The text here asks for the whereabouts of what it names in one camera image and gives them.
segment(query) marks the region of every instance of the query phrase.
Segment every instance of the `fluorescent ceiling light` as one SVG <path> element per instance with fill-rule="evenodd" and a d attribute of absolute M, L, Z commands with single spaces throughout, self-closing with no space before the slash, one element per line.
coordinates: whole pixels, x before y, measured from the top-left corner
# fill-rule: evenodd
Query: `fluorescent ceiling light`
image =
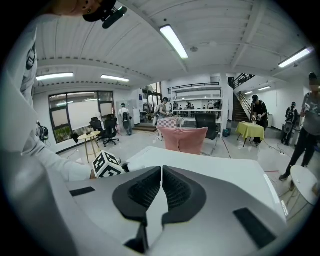
<path fill-rule="evenodd" d="M 68 93 L 70 95 L 81 95 L 81 94 L 95 94 L 94 92 L 76 92 L 76 93 Z"/>
<path fill-rule="evenodd" d="M 176 33 L 173 31 L 173 29 L 170 25 L 166 25 L 166 26 L 160 28 L 160 32 L 165 36 L 165 38 L 170 42 L 170 44 L 172 44 L 174 49 L 180 55 L 181 59 L 188 59 L 189 58 L 185 48 L 181 44 Z"/>
<path fill-rule="evenodd" d="M 57 107 L 61 107 L 61 106 L 65 106 L 65 105 L 67 105 L 67 103 L 63 102 L 63 103 L 58 103 L 56 106 Z"/>
<path fill-rule="evenodd" d="M 53 78 L 71 78 L 74 76 L 74 73 L 59 73 L 59 74 L 46 74 L 38 76 L 36 79 L 38 81 L 53 79 Z"/>
<path fill-rule="evenodd" d="M 291 63 L 294 63 L 295 61 L 301 59 L 302 57 L 308 55 L 309 53 L 311 53 L 310 50 L 304 48 L 301 51 L 298 51 L 297 53 L 295 53 L 292 57 L 290 57 L 289 59 L 279 63 L 279 67 L 280 68 L 284 68 L 288 65 L 290 65 Z"/>
<path fill-rule="evenodd" d="M 271 88 L 271 86 L 267 86 L 267 87 L 261 88 L 261 89 L 259 89 L 259 91 L 263 91 L 263 90 L 269 89 L 269 88 Z"/>
<path fill-rule="evenodd" d="M 117 80 L 117 81 L 122 81 L 122 82 L 129 82 L 129 79 L 125 78 L 120 78 L 120 77 L 115 77 L 115 76 L 109 76 L 109 75 L 102 75 L 101 78 L 103 79 L 111 79 L 111 80 Z"/>

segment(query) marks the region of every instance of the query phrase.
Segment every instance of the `black office chair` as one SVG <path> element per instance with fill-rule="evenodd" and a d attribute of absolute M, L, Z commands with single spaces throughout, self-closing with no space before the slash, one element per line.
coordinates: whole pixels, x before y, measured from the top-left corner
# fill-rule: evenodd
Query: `black office chair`
<path fill-rule="evenodd" d="M 115 119 L 115 114 L 107 114 L 106 119 L 108 119 L 108 120 Z"/>
<path fill-rule="evenodd" d="M 103 130 L 103 128 L 102 128 L 101 121 L 100 121 L 99 119 L 98 119 L 98 120 L 95 120 L 95 121 L 91 121 L 91 122 L 90 122 L 90 125 L 91 125 L 91 127 L 93 128 L 94 131 L 100 131 L 100 134 L 97 135 L 97 137 L 98 137 L 97 141 L 100 141 L 100 140 L 102 140 L 102 139 L 108 138 L 108 137 L 106 136 L 105 130 Z"/>
<path fill-rule="evenodd" d="M 119 141 L 118 138 L 114 138 L 117 135 L 117 120 L 117 118 L 113 118 L 107 119 L 104 122 L 104 132 L 107 138 L 107 140 L 103 141 L 104 147 L 106 147 L 106 144 L 108 144 L 109 142 L 112 142 L 114 143 L 114 145 L 117 145 L 115 141 Z"/>
<path fill-rule="evenodd" d="M 208 127 L 208 131 L 206 132 L 206 138 L 210 140 L 214 140 L 218 137 L 218 126 L 216 125 L 216 114 L 211 114 L 211 113 L 196 113 L 195 114 L 195 123 L 196 123 L 196 128 L 203 128 L 203 127 Z M 215 141 L 215 147 L 212 149 L 210 154 L 201 152 L 202 154 L 206 156 L 212 156 L 214 150 L 216 149 L 217 146 L 217 141 Z"/>

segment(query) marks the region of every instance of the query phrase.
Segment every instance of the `yellow tablecloth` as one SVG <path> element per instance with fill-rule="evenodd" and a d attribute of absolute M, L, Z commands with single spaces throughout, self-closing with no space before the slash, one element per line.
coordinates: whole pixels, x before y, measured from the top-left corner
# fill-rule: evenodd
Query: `yellow tablecloth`
<path fill-rule="evenodd" d="M 263 140 L 265 138 L 264 128 L 252 122 L 240 122 L 236 128 L 236 132 L 242 134 L 244 139 L 252 137 Z"/>

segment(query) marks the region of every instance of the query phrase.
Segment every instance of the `white table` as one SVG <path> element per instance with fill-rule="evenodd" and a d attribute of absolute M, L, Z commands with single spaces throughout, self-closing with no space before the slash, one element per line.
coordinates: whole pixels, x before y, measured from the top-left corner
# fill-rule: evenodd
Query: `white table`
<path fill-rule="evenodd" d="M 312 188 L 318 182 L 318 180 L 310 170 L 298 165 L 295 165 L 291 168 L 291 177 L 295 187 L 288 200 L 287 206 L 289 205 L 289 202 L 292 199 L 295 191 L 298 191 L 298 197 L 291 209 L 291 212 L 296 206 L 300 196 L 303 196 L 303 198 L 307 201 L 307 203 L 294 214 L 294 216 L 296 216 L 308 204 L 314 206 L 317 203 L 318 197 L 313 193 Z"/>
<path fill-rule="evenodd" d="M 136 170 L 170 166 L 230 182 L 275 211 L 286 222 L 278 194 L 257 161 L 208 157 L 148 146 L 127 162 Z"/>

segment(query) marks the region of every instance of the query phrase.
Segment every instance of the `sneaker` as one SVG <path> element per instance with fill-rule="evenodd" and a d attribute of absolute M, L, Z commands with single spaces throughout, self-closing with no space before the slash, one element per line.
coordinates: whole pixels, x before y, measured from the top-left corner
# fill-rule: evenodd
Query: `sneaker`
<path fill-rule="evenodd" d="M 289 190 L 290 190 L 290 191 L 293 191 L 294 189 L 295 189 L 295 184 L 294 184 L 294 182 L 291 180 Z"/>
<path fill-rule="evenodd" d="M 288 177 L 289 177 L 289 176 L 287 176 L 286 174 L 283 174 L 283 175 L 281 175 L 281 176 L 279 177 L 279 180 L 283 182 L 283 181 L 286 181 L 286 180 L 288 179 Z"/>

